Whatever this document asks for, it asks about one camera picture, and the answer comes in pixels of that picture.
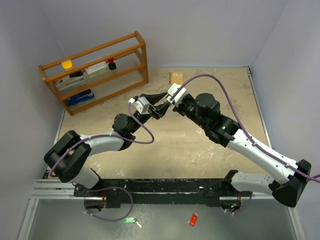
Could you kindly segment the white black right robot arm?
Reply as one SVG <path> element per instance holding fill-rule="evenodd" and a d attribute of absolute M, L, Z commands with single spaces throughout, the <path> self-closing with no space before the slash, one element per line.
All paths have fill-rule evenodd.
<path fill-rule="evenodd" d="M 250 134 L 240 124 L 221 114 L 220 103 L 210 93 L 192 97 L 187 91 L 171 93 L 168 98 L 173 111 L 186 116 L 204 130 L 212 142 L 233 150 L 254 162 L 267 175 L 230 171 L 222 190 L 228 196 L 252 191 L 273 196 L 281 204 L 294 208 L 307 185 L 311 164 L 288 158 Z"/>

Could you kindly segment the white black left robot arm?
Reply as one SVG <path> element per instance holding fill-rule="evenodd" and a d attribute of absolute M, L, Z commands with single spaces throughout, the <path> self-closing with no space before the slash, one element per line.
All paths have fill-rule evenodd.
<path fill-rule="evenodd" d="M 81 135 L 74 130 L 66 132 L 44 156 L 44 162 L 50 168 L 48 175 L 57 177 L 62 183 L 80 184 L 91 196 L 101 194 L 100 176 L 84 166 L 87 158 L 104 152 L 123 151 L 131 144 L 152 144 L 155 136 L 145 123 L 151 118 L 159 120 L 164 116 L 171 104 L 159 101 L 166 95 L 163 92 L 131 98 L 127 104 L 128 113 L 116 115 L 108 133 Z"/>

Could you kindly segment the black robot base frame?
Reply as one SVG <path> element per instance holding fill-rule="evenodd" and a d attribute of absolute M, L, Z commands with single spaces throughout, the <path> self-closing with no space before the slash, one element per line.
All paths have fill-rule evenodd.
<path fill-rule="evenodd" d="M 240 192 L 231 185 L 237 170 L 230 170 L 224 178 L 185 179 L 101 179 L 93 189 L 75 185 L 74 195 L 85 200 L 103 198 L 106 208 L 122 204 L 205 205 L 231 207 L 249 191 Z"/>

